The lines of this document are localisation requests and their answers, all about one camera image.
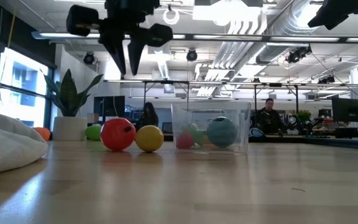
small plant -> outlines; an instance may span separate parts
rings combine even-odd
[[[103,75],[96,76],[91,84],[81,93],[77,93],[70,69],[67,70],[62,82],[54,83],[53,80],[44,75],[47,88],[52,93],[53,103],[62,111],[63,116],[75,117],[78,110],[86,103],[90,94],[88,91],[98,84]]]
[[[300,123],[305,123],[307,121],[310,121],[311,113],[309,111],[300,111],[296,114],[296,120]]]

white fabric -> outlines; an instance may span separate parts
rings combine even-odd
[[[26,166],[47,149],[48,144],[34,129],[0,114],[0,172]]]

man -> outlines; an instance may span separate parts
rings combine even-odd
[[[284,124],[277,111],[273,110],[274,100],[268,98],[265,107],[257,112],[257,127],[265,134],[283,131]]]

white pot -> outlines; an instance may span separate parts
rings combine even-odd
[[[53,122],[54,141],[85,141],[86,118],[57,116]]]

yellow ball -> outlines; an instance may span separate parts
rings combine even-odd
[[[141,150],[154,152],[162,146],[164,135],[158,127],[147,125],[138,130],[135,142]]]

